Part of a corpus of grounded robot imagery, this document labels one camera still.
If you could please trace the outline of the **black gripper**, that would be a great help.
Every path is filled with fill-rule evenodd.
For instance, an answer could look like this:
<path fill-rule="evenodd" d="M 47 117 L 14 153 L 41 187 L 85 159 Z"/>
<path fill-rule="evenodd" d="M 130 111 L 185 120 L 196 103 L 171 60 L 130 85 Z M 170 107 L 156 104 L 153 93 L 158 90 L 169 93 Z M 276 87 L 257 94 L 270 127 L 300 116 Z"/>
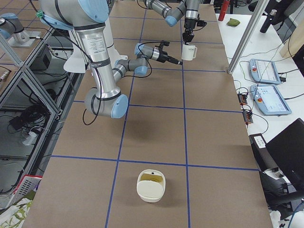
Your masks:
<path fill-rule="evenodd" d="M 182 34 L 184 44 L 190 44 L 194 38 L 193 32 L 203 29 L 206 25 L 207 23 L 204 20 L 186 18 L 184 23 L 185 31 Z"/>
<path fill-rule="evenodd" d="M 153 60 L 165 63 L 166 61 L 176 64 L 176 65 L 183 65 L 183 62 L 173 58 L 171 56 L 168 56 L 168 53 L 163 50 L 163 47 L 168 47 L 170 45 L 169 41 L 161 41 L 158 46 L 153 47 Z"/>

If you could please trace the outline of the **second silver robot base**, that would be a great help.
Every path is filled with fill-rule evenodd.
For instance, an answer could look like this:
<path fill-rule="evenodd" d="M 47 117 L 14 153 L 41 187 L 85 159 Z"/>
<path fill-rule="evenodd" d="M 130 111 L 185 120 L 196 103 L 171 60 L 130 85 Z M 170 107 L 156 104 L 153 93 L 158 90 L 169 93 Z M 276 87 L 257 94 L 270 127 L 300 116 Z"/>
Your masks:
<path fill-rule="evenodd" d="M 31 47 L 40 31 L 27 31 L 14 13 L 4 13 L 0 16 L 0 34 L 8 40 L 12 47 Z"/>

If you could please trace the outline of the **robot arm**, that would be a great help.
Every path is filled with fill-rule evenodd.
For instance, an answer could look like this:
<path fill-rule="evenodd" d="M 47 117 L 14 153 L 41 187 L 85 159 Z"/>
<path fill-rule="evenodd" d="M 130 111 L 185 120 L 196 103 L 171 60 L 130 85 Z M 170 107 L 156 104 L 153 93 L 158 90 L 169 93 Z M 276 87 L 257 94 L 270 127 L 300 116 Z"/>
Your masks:
<path fill-rule="evenodd" d="M 207 22 L 200 19 L 199 0 L 182 0 L 176 8 L 171 8 L 160 0 L 144 0 L 145 6 L 154 10 L 165 19 L 166 23 L 173 27 L 177 22 L 184 17 L 184 32 L 182 34 L 182 39 L 185 45 L 189 45 L 194 38 L 195 27 L 204 28 Z"/>
<path fill-rule="evenodd" d="M 109 16 L 105 0 L 41 0 L 39 4 L 41 11 L 37 16 L 43 22 L 57 29 L 73 31 L 78 37 L 75 46 L 82 52 L 85 63 L 90 65 L 96 82 L 85 97 L 86 108 L 94 115 L 111 118 L 125 115 L 128 97 L 122 94 L 116 83 L 127 71 L 144 77 L 149 59 L 182 65 L 182 61 L 160 48 L 137 44 L 135 60 L 119 59 L 112 66 L 104 36 Z"/>

